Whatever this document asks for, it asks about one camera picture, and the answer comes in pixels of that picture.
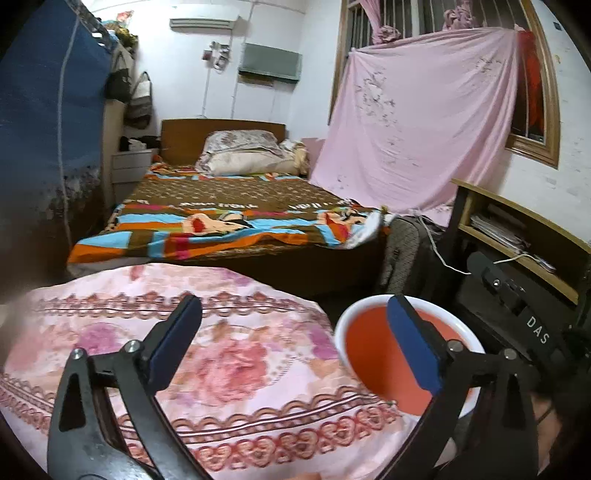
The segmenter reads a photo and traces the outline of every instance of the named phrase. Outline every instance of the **red liquid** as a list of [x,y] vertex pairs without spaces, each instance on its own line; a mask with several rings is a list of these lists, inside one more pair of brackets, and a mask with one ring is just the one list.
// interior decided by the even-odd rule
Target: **red liquid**
[[[445,340],[462,337],[437,317],[421,310]],[[376,395],[396,400],[398,408],[413,415],[422,415],[431,401],[431,394],[418,386],[398,342],[386,320],[386,307],[375,307],[359,315],[349,326],[346,336],[349,362],[357,376]]]

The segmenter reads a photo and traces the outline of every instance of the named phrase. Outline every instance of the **colorful striped blanket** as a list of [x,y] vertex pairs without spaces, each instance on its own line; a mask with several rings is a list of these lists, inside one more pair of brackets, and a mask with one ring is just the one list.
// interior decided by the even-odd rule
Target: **colorful striped blanket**
[[353,248],[377,229],[378,210],[299,177],[210,177],[159,163],[103,232],[74,246],[68,263],[123,257],[179,261],[269,242]]

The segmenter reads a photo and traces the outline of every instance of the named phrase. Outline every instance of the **nightstand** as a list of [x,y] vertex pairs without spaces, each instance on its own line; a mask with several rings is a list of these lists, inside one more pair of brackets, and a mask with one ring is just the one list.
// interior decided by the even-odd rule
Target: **nightstand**
[[115,202],[122,203],[134,191],[138,182],[152,164],[152,157],[157,149],[139,150],[135,152],[119,152],[113,155],[112,176]]

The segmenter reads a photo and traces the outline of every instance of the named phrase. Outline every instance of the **window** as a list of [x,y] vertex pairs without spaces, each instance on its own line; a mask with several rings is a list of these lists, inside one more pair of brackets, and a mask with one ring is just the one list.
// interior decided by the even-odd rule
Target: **window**
[[[456,0],[381,0],[382,22],[396,27],[403,37],[441,30],[443,13],[455,8]],[[514,24],[530,30],[530,46],[539,59],[521,49],[519,87],[507,148],[523,156],[558,166],[560,111],[554,64],[544,31],[531,0],[473,0],[472,14],[479,26],[513,29]],[[340,50],[333,89],[333,103],[351,48],[371,44],[372,28],[359,1],[343,0]]]

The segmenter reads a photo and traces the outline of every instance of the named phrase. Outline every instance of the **blue wardrobe cover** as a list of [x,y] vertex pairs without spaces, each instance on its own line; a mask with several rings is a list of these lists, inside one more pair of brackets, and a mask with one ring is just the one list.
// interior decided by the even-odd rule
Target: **blue wardrobe cover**
[[64,271],[69,240],[87,234],[103,206],[103,90],[111,54],[73,7],[46,0],[0,60],[0,260],[42,277]]

